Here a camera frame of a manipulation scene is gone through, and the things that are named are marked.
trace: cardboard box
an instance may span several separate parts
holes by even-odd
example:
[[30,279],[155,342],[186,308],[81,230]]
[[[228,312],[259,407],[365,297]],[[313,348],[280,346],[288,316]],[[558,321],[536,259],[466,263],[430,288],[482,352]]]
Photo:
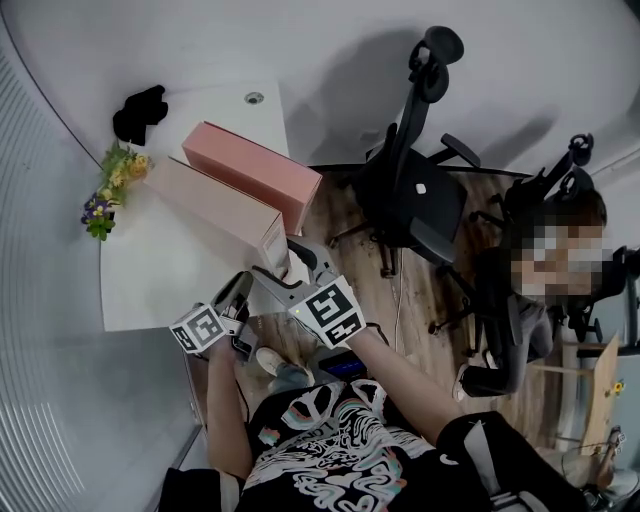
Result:
[[160,160],[144,182],[207,221],[215,236],[203,243],[223,259],[244,270],[259,265],[278,277],[288,271],[282,214],[275,208],[171,158]]
[[189,163],[282,212],[298,234],[320,184],[317,172],[211,123],[200,123],[182,144]]

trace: white cable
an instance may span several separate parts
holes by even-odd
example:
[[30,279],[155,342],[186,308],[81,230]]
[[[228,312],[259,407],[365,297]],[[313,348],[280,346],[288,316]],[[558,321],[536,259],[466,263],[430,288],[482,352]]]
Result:
[[398,297],[398,310],[396,311],[396,326],[394,328],[393,350],[398,351],[398,323],[400,321],[400,306],[402,305],[402,273],[404,270],[404,249],[400,249],[400,296]]

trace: flower bouquet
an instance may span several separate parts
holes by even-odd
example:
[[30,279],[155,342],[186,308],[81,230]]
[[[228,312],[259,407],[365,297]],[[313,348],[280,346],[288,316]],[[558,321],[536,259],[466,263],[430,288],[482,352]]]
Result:
[[127,188],[144,178],[151,168],[151,160],[131,148],[121,148],[115,141],[102,160],[102,183],[97,192],[84,204],[81,222],[87,232],[103,242],[115,227],[116,205],[124,206]]

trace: corrugated panel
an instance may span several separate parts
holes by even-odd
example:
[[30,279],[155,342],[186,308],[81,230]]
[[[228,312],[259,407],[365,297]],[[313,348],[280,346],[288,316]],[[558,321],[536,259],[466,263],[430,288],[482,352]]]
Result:
[[168,331],[103,332],[99,243],[79,223],[98,171],[0,18],[2,510],[142,510],[195,424]]

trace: wood plank flooring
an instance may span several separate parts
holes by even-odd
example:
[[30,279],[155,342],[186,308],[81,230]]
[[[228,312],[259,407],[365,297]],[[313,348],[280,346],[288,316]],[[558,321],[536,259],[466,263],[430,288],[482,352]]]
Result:
[[[468,280],[473,279],[473,256],[499,240],[493,226],[478,221],[470,223],[468,213],[488,205],[493,194],[504,192],[512,179],[473,173],[454,173],[469,192],[464,220],[458,230],[455,267]],[[360,210],[350,189],[340,190],[333,173],[325,175],[310,208],[303,234],[325,243],[332,235],[362,222]],[[438,336],[428,333],[432,321],[442,321],[461,309],[462,294],[449,277],[437,278],[435,267],[412,251],[404,250],[403,272],[392,280],[380,277],[378,247],[363,232],[344,240],[333,250],[336,265],[344,273],[360,301],[365,319],[382,326],[392,347],[413,364],[431,375],[445,389],[451,389],[459,366],[467,362],[463,355],[474,336],[473,316],[459,328],[444,329]],[[398,302],[402,298],[397,322]],[[252,320],[261,341],[293,362],[303,362],[313,351],[313,340],[301,332],[286,315],[271,315]],[[483,364],[476,356],[474,364]],[[238,372],[240,385],[254,409],[268,395],[269,377],[254,363]],[[534,446],[550,446],[555,434],[560,400],[560,380],[556,375],[529,370],[518,393],[494,399],[468,398],[463,407],[468,412],[497,410]]]

